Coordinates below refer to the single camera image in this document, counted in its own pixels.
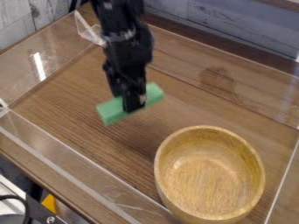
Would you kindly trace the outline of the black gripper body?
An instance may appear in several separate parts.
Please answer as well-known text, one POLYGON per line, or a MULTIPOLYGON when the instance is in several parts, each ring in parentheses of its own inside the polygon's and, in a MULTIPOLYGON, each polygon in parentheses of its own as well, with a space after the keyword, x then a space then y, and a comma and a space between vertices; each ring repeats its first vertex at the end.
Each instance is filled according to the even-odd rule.
POLYGON ((122 83, 146 78, 146 67, 154 58, 154 35, 146 24, 133 27, 105 27, 105 54, 121 75, 122 83))

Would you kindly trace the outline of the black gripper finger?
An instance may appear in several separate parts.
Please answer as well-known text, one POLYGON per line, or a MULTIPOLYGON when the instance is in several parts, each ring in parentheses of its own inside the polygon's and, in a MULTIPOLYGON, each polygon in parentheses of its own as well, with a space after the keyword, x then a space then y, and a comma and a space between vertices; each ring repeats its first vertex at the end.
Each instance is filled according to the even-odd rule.
POLYGON ((109 82, 109 85, 110 85, 110 88, 111 88, 113 95, 115 97, 119 97, 122 95, 121 75, 118 74, 115 68, 111 66, 110 63, 106 63, 103 65, 103 70, 106 71, 106 74, 107 74, 107 82, 109 82))
POLYGON ((125 81, 121 86, 123 110, 133 113, 146 106, 146 78, 125 81))

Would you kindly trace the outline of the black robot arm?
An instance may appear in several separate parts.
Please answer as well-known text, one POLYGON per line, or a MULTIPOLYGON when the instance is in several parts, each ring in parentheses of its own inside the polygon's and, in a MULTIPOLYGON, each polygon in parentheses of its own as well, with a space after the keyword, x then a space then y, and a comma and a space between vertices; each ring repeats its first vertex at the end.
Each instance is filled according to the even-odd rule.
POLYGON ((154 58, 154 35, 141 20, 145 0, 90 0, 101 22, 107 56, 103 69, 113 95, 122 97, 123 110, 146 105, 146 67, 154 58))

